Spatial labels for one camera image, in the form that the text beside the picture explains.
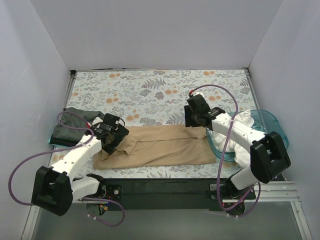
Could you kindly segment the tan t shirt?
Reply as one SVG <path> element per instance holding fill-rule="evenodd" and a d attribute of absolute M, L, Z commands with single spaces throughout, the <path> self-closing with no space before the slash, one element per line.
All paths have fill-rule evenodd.
<path fill-rule="evenodd" d="M 93 158 L 97 170 L 130 169 L 177 165 L 214 164 L 203 127 L 183 124 L 130 126 L 129 134 L 108 154 L 105 150 Z"/>

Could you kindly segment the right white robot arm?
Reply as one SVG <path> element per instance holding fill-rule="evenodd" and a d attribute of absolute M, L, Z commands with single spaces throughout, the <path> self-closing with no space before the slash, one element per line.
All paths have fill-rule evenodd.
<path fill-rule="evenodd" d="M 237 199 L 247 187 L 257 183 L 267 184 L 291 166 L 279 133 L 265 133 L 232 120 L 221 108 L 210 108 L 200 94 L 190 95 L 187 103 L 184 107 L 187 127 L 201 126 L 215 134 L 222 134 L 249 153 L 249 166 L 231 175 L 224 184 L 217 185 L 218 194 Z"/>

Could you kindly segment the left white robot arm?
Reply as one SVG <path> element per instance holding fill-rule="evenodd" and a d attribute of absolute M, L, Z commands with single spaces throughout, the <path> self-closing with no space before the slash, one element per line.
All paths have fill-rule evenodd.
<path fill-rule="evenodd" d="M 75 179 L 76 174 L 98 152 L 113 154 L 128 134 L 129 130 L 120 117 L 105 114 L 102 122 L 91 126 L 79 143 L 61 160 L 50 167 L 42 166 L 37 170 L 31 203 L 62 216 L 77 200 L 85 197 L 103 199 L 107 193 L 107 188 L 102 183 L 103 177 L 88 174 Z"/>

